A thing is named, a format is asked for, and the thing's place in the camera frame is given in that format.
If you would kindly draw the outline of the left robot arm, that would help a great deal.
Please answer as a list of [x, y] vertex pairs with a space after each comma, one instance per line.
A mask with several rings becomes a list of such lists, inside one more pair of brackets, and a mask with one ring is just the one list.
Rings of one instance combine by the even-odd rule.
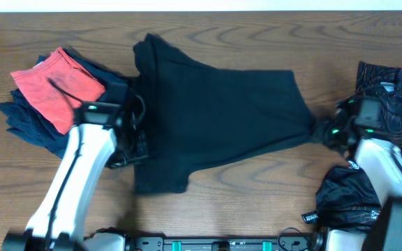
[[87, 211], [106, 162], [123, 131], [136, 129], [146, 111], [136, 91], [122, 104], [83, 101], [61, 164], [37, 211], [22, 233], [8, 232], [2, 250], [134, 250], [135, 242], [115, 228], [84, 236]]

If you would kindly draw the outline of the black t-shirt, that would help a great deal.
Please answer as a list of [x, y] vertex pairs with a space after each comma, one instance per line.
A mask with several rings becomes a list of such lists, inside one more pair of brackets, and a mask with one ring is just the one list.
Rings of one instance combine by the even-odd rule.
[[149, 149], [136, 193], [183, 193], [193, 172], [310, 142], [315, 117], [292, 71], [218, 69], [152, 34], [133, 51]]

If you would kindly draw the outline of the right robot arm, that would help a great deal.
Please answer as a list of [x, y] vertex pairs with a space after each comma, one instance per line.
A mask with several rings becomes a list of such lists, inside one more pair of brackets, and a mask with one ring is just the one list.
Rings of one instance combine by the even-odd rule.
[[333, 167], [316, 193], [313, 219], [321, 229], [310, 250], [402, 250], [402, 156], [381, 131], [381, 105], [341, 105], [325, 134], [350, 153], [349, 167]]

